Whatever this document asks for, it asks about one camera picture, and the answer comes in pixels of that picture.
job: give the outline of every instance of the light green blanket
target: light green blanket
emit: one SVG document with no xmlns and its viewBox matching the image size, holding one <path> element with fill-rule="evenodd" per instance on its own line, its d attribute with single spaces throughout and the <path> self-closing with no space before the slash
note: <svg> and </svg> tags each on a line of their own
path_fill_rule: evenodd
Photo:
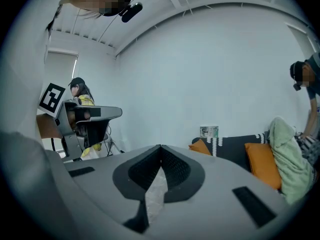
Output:
<svg viewBox="0 0 320 240">
<path fill-rule="evenodd" d="M 302 198 L 313 184 L 313 168 L 302 157 L 295 131 L 281 117 L 270 126 L 270 145 L 281 176 L 281 191 L 289 204 Z"/>
</svg>

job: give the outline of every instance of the long black hair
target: long black hair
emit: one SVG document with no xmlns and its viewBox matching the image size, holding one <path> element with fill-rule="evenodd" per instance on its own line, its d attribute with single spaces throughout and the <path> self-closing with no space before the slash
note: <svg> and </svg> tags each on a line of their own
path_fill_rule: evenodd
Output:
<svg viewBox="0 0 320 240">
<path fill-rule="evenodd" d="M 93 102 L 95 102 L 94 97 L 92 97 L 90 89 L 88 86 L 86 86 L 85 83 L 77 83 L 74 86 L 70 86 L 70 89 L 72 89 L 73 87 L 79 86 L 79 90 L 76 93 L 76 97 L 79 97 L 80 95 L 89 95 L 91 97 L 91 99 L 93 100 Z"/>
</svg>

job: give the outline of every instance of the person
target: person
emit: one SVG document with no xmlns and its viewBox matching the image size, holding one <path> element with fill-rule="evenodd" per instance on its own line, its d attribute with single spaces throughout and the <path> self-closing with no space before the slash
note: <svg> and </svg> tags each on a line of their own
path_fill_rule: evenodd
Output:
<svg viewBox="0 0 320 240">
<path fill-rule="evenodd" d="M 76 77 L 72 79 L 72 81 L 69 83 L 69 86 L 70 86 L 70 91 L 73 98 L 77 98 L 80 105 L 82 106 L 95 105 L 95 100 L 90 92 L 90 89 L 88 88 L 88 86 L 86 85 L 85 81 L 82 78 Z M 90 114 L 88 111 L 84 112 L 84 118 L 85 119 L 90 118 Z M 77 128 L 75 123 L 76 115 L 74 112 L 68 114 L 68 119 L 71 127 L 75 129 L 75 131 L 80 132 L 80 129 Z M 92 148 L 88 147 L 83 151 L 81 155 L 81 159 L 87 160 L 87 159 L 98 158 L 99 156 L 96 154 L 96 152 L 100 150 L 101 150 L 101 143 L 94 144 Z"/>
<path fill-rule="evenodd" d="M 314 124 L 317 123 L 317 100 L 320 95 L 320 52 L 314 53 L 309 59 L 297 61 L 290 67 L 290 75 L 296 81 L 295 89 L 306 87 L 311 106 L 311 113 L 306 124 L 302 138 L 310 136 Z"/>
<path fill-rule="evenodd" d="M 131 0 L 28 0 L 15 18 L 0 52 L 0 93 L 6 108 L 0 109 L 0 129 L 25 137 L 61 138 L 54 119 L 38 115 L 45 78 L 45 60 L 55 18 L 64 4 L 93 15 L 121 12 Z"/>
</svg>

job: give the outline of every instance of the ceiling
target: ceiling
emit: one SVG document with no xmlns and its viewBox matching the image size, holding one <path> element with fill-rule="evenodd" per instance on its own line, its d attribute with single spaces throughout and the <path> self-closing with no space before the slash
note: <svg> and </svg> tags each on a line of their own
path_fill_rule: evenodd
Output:
<svg viewBox="0 0 320 240">
<path fill-rule="evenodd" d="M 106 46 L 112 47 L 114 55 L 120 53 L 133 40 L 149 28 L 185 11 L 207 6 L 209 10 L 214 4 L 249 3 L 269 6 L 285 11 L 304 21 L 303 12 L 294 0 L 132 0 L 131 4 L 141 2 L 143 10 L 128 23 L 123 23 L 119 16 L 97 19 L 83 16 L 84 10 L 71 4 L 62 7 L 60 16 L 55 20 L 53 30 L 85 37 Z"/>
</svg>

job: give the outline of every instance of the orange pillow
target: orange pillow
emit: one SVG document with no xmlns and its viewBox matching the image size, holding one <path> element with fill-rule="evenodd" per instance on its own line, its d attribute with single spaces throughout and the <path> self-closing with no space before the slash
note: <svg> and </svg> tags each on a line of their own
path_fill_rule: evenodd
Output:
<svg viewBox="0 0 320 240">
<path fill-rule="evenodd" d="M 281 188 L 281 176 L 270 145 L 246 143 L 244 146 L 249 157 L 252 174 L 275 190 L 279 190 Z"/>
<path fill-rule="evenodd" d="M 189 149 L 211 156 L 210 151 L 202 139 L 199 139 L 196 143 L 189 145 Z"/>
</svg>

